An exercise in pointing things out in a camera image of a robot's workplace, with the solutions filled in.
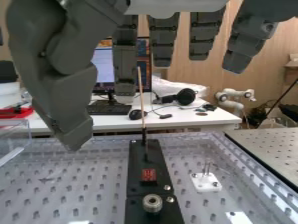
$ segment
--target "perforated metal table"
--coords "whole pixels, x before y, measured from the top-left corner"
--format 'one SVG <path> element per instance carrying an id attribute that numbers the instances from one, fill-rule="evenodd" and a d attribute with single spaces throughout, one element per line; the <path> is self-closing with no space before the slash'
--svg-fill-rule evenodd
<path id="1" fill-rule="evenodd" d="M 226 136 L 298 188 L 298 128 L 226 131 Z"/>
<path id="2" fill-rule="evenodd" d="M 0 223 L 123 224 L 127 147 L 139 138 L 94 137 L 77 152 L 34 139 L 0 168 Z M 296 193 L 222 133 L 147 138 L 159 140 L 184 224 L 298 223 Z M 222 189 L 199 193 L 191 176 L 206 160 Z"/>

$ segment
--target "desk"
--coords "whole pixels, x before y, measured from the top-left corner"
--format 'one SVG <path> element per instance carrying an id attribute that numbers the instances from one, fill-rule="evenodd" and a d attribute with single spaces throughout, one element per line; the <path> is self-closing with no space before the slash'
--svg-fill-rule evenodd
<path id="1" fill-rule="evenodd" d="M 99 100 L 98 96 L 93 96 L 91 100 Z M 191 107 L 200 106 L 207 103 L 202 99 L 196 99 L 190 105 Z M 162 105 L 153 105 L 153 108 L 159 108 Z M 143 108 L 145 111 L 151 110 L 150 93 L 143 94 Z M 139 98 L 134 99 L 133 109 L 141 109 Z M 194 109 L 180 110 L 177 106 L 165 107 L 155 111 L 159 114 L 171 114 L 173 117 L 159 119 L 159 117 L 150 112 L 145 118 L 147 130 L 165 130 L 175 128 L 200 128 L 203 130 L 232 130 L 235 125 L 240 123 L 240 119 L 218 108 L 214 112 L 208 111 L 207 116 L 195 115 Z M 141 128 L 141 120 L 131 121 L 127 116 L 91 116 L 94 133 L 99 132 L 126 132 L 137 131 Z M 37 113 L 28 117 L 30 131 L 33 135 L 49 134 L 49 129 L 41 120 Z"/>

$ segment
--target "wall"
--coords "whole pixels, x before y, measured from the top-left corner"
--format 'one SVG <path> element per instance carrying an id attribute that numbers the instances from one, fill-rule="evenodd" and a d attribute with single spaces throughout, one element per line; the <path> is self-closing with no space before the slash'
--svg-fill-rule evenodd
<path id="1" fill-rule="evenodd" d="M 288 54 L 298 53 L 298 19 L 279 24 L 274 37 L 254 57 L 242 75 L 234 75 L 220 68 L 231 23 L 240 5 L 239 0 L 230 0 L 226 8 L 220 32 L 216 36 L 210 56 L 203 62 L 188 61 L 188 13 L 182 13 L 175 49 L 167 79 L 202 84 L 210 87 L 207 100 L 214 102 L 214 93 L 223 88 L 244 90 L 255 89 L 256 103 L 246 103 L 255 107 L 268 99 L 276 99 L 283 89 L 283 65 Z"/>

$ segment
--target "transparent plastic panel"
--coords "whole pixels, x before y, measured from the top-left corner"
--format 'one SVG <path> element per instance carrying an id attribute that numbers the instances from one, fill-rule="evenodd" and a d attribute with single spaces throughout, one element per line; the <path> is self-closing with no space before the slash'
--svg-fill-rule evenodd
<path id="1" fill-rule="evenodd" d="M 0 120 L 0 167 L 30 144 L 30 130 L 24 119 Z"/>
<path id="2" fill-rule="evenodd" d="M 123 224 L 129 142 L 139 138 L 94 137 L 78 152 L 33 139 L 0 168 L 0 223 Z M 296 193 L 223 135 L 149 138 L 161 143 L 186 224 L 298 223 Z"/>

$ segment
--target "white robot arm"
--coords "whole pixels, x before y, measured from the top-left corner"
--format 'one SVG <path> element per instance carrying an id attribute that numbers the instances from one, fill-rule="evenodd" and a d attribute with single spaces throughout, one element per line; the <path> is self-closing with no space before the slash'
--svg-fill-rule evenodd
<path id="1" fill-rule="evenodd" d="M 98 41 L 113 36 L 115 95 L 134 95 L 137 15 L 147 14 L 154 64 L 169 67 L 180 11 L 190 11 L 190 60 L 204 60 L 227 0 L 13 0 L 6 11 L 9 48 L 33 107 L 63 145 L 91 136 L 86 113 Z M 223 69 L 240 73 L 275 31 L 298 15 L 296 0 L 244 0 L 235 17 Z"/>
<path id="2" fill-rule="evenodd" d="M 247 89 L 246 91 L 236 91 L 234 89 L 226 88 L 222 92 L 215 94 L 219 106 L 234 108 L 232 114 L 238 117 L 240 116 L 240 112 L 244 108 L 243 104 L 236 102 L 240 97 L 248 99 L 248 101 L 256 101 L 254 98 L 252 89 Z"/>

